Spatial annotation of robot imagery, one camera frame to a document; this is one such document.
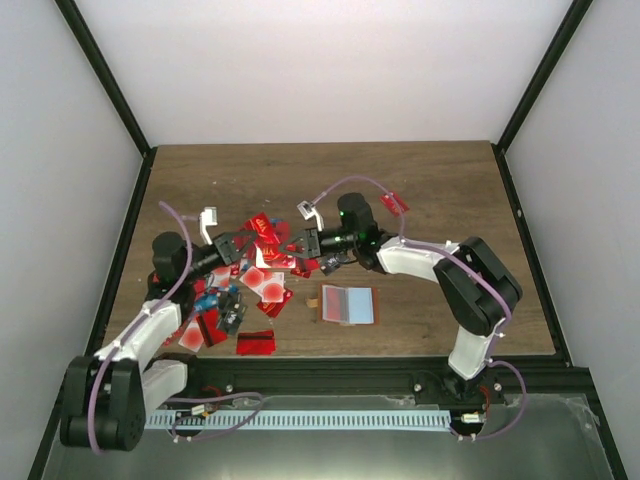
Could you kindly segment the red VIP card handled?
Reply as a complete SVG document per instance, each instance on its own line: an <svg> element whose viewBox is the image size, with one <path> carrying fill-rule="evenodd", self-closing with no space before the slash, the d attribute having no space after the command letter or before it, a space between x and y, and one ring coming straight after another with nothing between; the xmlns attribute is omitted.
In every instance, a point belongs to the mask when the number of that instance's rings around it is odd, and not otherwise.
<svg viewBox="0 0 640 480"><path fill-rule="evenodd" d="M290 270L290 274L302 278L309 278L312 270L308 267L307 262L304 259L298 258L295 266Z"/></svg>

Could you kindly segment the red card vertical stripe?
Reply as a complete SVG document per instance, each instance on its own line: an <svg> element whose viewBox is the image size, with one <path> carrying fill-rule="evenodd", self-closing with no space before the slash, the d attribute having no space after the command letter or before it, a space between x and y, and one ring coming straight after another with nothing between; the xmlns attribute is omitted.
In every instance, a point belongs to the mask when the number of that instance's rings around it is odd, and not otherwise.
<svg viewBox="0 0 640 480"><path fill-rule="evenodd" d="M348 291L345 288L324 285L322 288L322 319L328 322L348 321Z"/></svg>

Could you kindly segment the brown leather card holder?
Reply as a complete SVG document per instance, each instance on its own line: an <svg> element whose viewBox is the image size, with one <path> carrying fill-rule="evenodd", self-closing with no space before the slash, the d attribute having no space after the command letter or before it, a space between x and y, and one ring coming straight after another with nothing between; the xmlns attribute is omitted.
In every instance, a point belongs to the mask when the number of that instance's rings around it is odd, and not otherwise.
<svg viewBox="0 0 640 480"><path fill-rule="evenodd" d="M314 297L307 297L308 308L318 320L343 326L373 326L379 322L378 292L370 287L340 287L321 284Z"/></svg>

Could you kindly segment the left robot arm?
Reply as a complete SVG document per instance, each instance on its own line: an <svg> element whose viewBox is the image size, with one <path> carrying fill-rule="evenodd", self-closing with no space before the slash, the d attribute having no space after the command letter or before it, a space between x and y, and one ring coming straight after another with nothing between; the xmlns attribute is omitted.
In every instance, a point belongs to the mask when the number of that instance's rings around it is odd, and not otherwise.
<svg viewBox="0 0 640 480"><path fill-rule="evenodd" d="M160 405L173 396L191 404L203 395L205 381L188 363L154 355L193 312L196 282L240 261L256 237L222 233L197 246L163 232L153 240L153 270L139 313L110 343L67 367L59 427L64 446L130 451Z"/></svg>

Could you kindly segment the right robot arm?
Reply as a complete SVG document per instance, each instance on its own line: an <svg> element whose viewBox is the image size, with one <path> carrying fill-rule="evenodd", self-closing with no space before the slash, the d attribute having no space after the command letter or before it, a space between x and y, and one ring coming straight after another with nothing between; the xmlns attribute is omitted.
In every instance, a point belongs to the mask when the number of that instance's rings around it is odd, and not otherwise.
<svg viewBox="0 0 640 480"><path fill-rule="evenodd" d="M472 399L491 363L496 339L511 321L523 290L489 245L479 237L442 244L409 240L379 227L364 196L339 197L340 225L327 228L311 202L298 210L316 225L290 236L278 250L323 266L330 257L351 253L366 270L407 275L438 284L459 328L443 384L458 403Z"/></svg>

